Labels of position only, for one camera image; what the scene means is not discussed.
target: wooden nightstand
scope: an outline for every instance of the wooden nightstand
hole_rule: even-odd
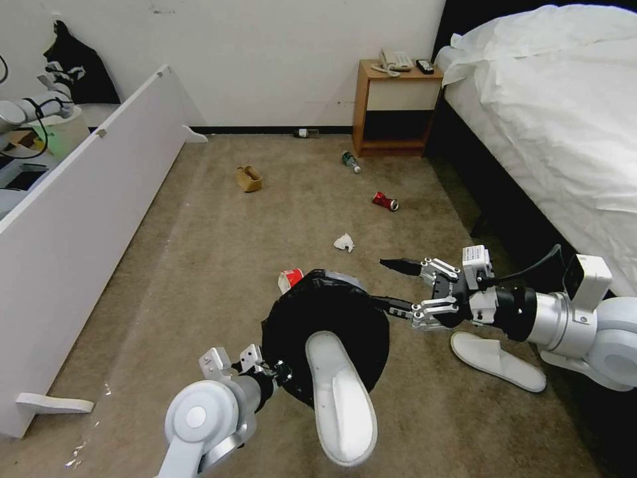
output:
[[[361,60],[352,138],[358,156],[421,155],[431,131],[443,73],[417,67],[392,78]]]

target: crumpled paper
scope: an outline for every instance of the crumpled paper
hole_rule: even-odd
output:
[[[341,250],[347,249],[347,252],[351,252],[354,249],[354,241],[349,234],[343,234],[334,241],[334,247]]]

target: beige carpet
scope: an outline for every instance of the beige carpet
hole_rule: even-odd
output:
[[[260,341],[281,270],[328,268],[359,277],[371,293],[428,298],[419,280],[378,258],[430,254],[458,264],[471,244],[466,228],[426,159],[363,160],[357,176],[340,164],[349,147],[347,136],[274,135],[186,146],[51,390],[95,400],[95,410],[39,417],[24,440],[2,441],[0,476],[154,476],[171,399],[201,379],[197,358],[210,347],[235,359]],[[248,163],[265,178],[250,195],[233,179]],[[400,209],[371,204],[376,191]],[[332,246],[345,232],[351,254]],[[505,258],[498,266],[507,272]],[[279,391],[251,441],[210,476],[602,475],[551,385],[534,395],[479,373],[453,356],[449,336],[392,319],[389,360],[371,393],[378,444],[365,464],[329,462],[312,410]],[[527,345],[507,349],[537,363]]]

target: white duvet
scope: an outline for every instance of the white duvet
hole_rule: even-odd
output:
[[[542,7],[452,45],[463,55],[445,83],[476,82],[480,105],[530,173],[578,211],[581,237],[570,243],[610,251],[613,290],[637,295],[637,15]]]

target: white slipper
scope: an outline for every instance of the white slipper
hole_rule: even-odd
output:
[[[378,436],[365,385],[334,333],[312,334],[305,354],[312,371],[320,445],[337,465],[359,465],[372,454]]]
[[[500,341],[481,339],[467,332],[456,332],[451,336],[451,348],[464,363],[524,390],[538,393],[546,387],[544,373],[521,358],[503,351]]]

